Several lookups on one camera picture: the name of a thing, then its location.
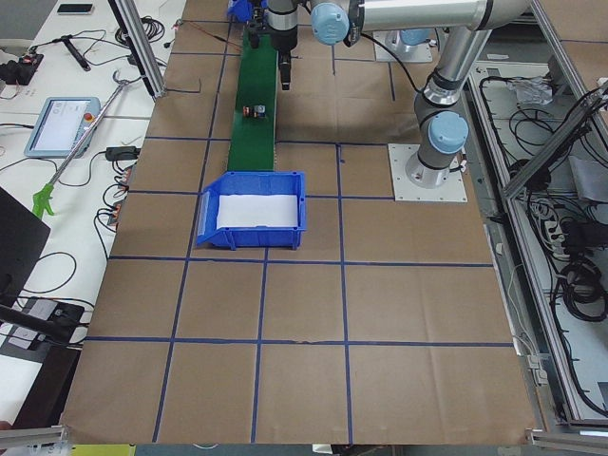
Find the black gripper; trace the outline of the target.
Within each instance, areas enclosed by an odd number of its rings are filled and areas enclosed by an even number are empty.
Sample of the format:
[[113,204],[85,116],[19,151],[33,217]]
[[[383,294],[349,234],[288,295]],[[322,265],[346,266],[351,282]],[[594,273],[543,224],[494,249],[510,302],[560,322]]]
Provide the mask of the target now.
[[297,27],[289,29],[270,28],[271,44],[278,53],[278,67],[281,88],[289,90],[291,87],[291,52],[297,46]]

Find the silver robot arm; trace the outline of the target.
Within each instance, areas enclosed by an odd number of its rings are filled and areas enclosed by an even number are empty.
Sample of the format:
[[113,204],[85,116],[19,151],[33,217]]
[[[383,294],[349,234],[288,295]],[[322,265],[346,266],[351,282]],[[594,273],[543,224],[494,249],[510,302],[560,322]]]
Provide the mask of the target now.
[[349,18],[356,41],[364,31],[448,27],[437,66],[416,96],[414,111],[421,145],[406,164],[416,185],[434,189],[445,182],[450,164],[468,136],[468,124],[452,107],[491,31],[524,13],[530,3],[512,0],[351,1]]
[[[277,51],[281,88],[291,85],[292,50],[298,42],[298,8],[306,1],[269,1],[266,24]],[[313,36],[326,46],[356,43],[363,31],[364,1],[310,1]]]

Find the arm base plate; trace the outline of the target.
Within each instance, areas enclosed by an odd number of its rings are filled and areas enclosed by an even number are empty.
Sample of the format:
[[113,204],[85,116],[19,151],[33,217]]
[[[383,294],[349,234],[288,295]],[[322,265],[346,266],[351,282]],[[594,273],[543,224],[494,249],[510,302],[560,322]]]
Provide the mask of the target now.
[[463,173],[456,158],[445,170],[425,168],[419,144],[389,143],[389,164],[396,201],[466,203]]
[[372,36],[391,50],[403,63],[430,63],[430,28],[375,31]]

